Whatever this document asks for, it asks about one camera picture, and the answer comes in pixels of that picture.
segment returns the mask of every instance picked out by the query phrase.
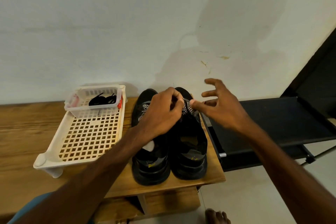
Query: white plastic basket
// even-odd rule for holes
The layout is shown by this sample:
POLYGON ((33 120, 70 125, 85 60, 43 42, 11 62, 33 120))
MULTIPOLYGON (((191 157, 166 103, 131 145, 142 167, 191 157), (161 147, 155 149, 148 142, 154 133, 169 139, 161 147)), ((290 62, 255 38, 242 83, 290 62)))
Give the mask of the white plastic basket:
POLYGON ((90 118, 116 114, 121 100, 119 85, 81 86, 64 102, 64 109, 70 111, 76 118, 90 118), (103 93, 101 96, 108 97, 112 94, 117 99, 114 104, 89 106, 92 98, 103 93))
POLYGON ((47 151, 39 154, 35 169, 42 169, 54 178, 61 176, 64 166, 92 162, 121 139, 125 103, 125 86, 120 85, 122 103, 116 113, 98 117, 76 118, 67 111, 47 151))

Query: person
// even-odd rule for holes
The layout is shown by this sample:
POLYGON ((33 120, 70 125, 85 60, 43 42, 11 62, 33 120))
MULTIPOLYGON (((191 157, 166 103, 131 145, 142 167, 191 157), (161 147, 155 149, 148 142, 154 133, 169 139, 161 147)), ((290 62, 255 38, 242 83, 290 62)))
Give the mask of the person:
MULTIPOLYGON (((248 141, 296 222, 336 223, 336 198, 251 120, 221 80, 208 78, 205 83, 214 85, 215 90, 202 96, 217 98, 191 100, 191 107, 248 141)), ((153 138, 168 132, 180 119, 183 105, 182 95, 172 87, 156 94, 139 124, 129 128, 111 150, 11 223, 87 223, 128 160, 153 138), (173 96, 177 102, 171 109, 173 96)), ((224 212, 212 209, 206 211, 206 220, 210 224, 231 223, 224 212)))

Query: black sneaker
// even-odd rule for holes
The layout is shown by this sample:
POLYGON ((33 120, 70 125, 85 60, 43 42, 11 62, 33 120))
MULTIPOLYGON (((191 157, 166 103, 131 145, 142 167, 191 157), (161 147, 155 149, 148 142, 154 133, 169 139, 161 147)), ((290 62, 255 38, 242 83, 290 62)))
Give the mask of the black sneaker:
POLYGON ((175 137, 171 140, 170 167, 173 174, 182 180, 202 178, 208 167, 208 140, 201 126, 198 112, 194 112, 189 104, 190 93, 181 88, 175 88, 184 98, 181 119, 174 125, 175 137))
MULTIPOLYGON (((132 112, 131 126, 136 126, 145 114, 155 90, 143 91, 132 112)), ((166 134, 154 138, 132 158, 132 173, 134 180, 145 186, 164 182, 170 175, 168 162, 168 140, 166 134)))

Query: floor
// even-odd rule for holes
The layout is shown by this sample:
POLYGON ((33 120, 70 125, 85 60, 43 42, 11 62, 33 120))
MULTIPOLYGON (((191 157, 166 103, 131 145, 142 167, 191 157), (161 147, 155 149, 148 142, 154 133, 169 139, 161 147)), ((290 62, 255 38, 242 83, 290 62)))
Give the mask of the floor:
MULTIPOLYGON (((335 146, 336 140, 308 144, 316 155, 335 146)), ((336 195, 336 151, 306 166, 331 193, 336 195)), ((199 192, 201 207, 189 212, 136 221, 136 224, 204 224, 204 210, 225 211, 234 223, 286 223, 295 224, 292 215, 269 179, 265 169, 252 167, 225 173, 226 182, 203 186, 199 192)))

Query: wooden table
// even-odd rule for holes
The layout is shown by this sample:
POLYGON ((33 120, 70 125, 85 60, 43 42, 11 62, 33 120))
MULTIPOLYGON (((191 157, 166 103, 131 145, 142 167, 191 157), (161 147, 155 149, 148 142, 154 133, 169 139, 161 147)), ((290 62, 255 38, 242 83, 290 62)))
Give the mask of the wooden table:
MULTIPOLYGON (((136 98, 129 98, 126 103, 123 133, 130 127, 135 102, 136 98)), ((63 102, 0 106, 0 216, 13 214, 34 197, 56 190, 86 167, 65 167, 57 179, 33 168, 37 155, 48 148, 64 114, 63 102)), ((203 123, 202 126, 208 138, 208 170, 204 178, 184 181, 171 173, 162 184, 142 186, 134 181, 131 165, 127 164, 97 210, 96 221, 148 217, 197 208, 196 186, 225 181, 203 123), (125 198, 130 196, 138 196, 145 215, 125 198)))

